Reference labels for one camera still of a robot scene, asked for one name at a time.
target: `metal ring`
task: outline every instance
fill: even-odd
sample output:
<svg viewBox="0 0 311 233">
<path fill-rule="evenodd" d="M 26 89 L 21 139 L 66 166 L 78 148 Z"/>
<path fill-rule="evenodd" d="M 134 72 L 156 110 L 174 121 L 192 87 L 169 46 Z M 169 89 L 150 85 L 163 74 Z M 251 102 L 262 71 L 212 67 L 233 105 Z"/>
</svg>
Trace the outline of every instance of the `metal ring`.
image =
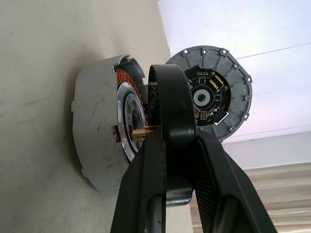
<svg viewBox="0 0 311 233">
<path fill-rule="evenodd" d="M 144 111 L 135 89 L 127 82 L 120 84 L 117 102 L 121 143 L 128 161 L 132 162 L 141 143 L 136 144 L 132 141 L 131 132 L 133 129 L 145 128 Z"/>
</svg>

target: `ceiling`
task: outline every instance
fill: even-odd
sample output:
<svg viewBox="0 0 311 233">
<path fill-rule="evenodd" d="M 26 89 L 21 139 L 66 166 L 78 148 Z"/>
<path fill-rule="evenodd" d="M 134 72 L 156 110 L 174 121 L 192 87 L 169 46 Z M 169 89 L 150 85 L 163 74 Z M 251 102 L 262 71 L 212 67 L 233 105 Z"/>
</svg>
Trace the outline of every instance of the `ceiling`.
<svg viewBox="0 0 311 233">
<path fill-rule="evenodd" d="M 225 143 L 311 131 L 311 1 L 162 0 L 173 56 L 228 49 L 253 78 L 249 119 Z"/>
</svg>

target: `black circuit board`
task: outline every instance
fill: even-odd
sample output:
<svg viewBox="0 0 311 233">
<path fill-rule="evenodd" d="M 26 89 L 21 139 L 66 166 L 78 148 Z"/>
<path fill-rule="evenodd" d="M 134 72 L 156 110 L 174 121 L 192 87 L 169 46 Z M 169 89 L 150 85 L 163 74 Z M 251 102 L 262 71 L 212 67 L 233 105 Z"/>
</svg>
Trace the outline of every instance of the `black circuit board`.
<svg viewBox="0 0 311 233">
<path fill-rule="evenodd" d="M 198 66 L 185 71 L 191 90 L 197 126 L 214 123 L 211 117 L 227 111 L 230 104 L 230 88 L 226 80 L 212 69 Z"/>
</svg>

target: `gray plastic disc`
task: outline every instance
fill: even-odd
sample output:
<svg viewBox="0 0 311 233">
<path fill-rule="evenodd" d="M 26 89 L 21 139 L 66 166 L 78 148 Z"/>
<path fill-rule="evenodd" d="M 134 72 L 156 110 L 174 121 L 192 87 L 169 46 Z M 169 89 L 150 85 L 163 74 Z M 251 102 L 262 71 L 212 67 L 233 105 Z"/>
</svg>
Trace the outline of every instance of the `gray plastic disc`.
<svg viewBox="0 0 311 233">
<path fill-rule="evenodd" d="M 217 125 L 211 123 L 199 128 L 214 135 L 221 142 L 230 137 L 249 118 L 252 102 L 252 77 L 242 68 L 227 49 L 213 46 L 195 46 L 174 55 L 166 64 L 177 64 L 184 71 L 199 66 L 222 75 L 226 80 L 231 98 L 228 115 Z"/>
</svg>

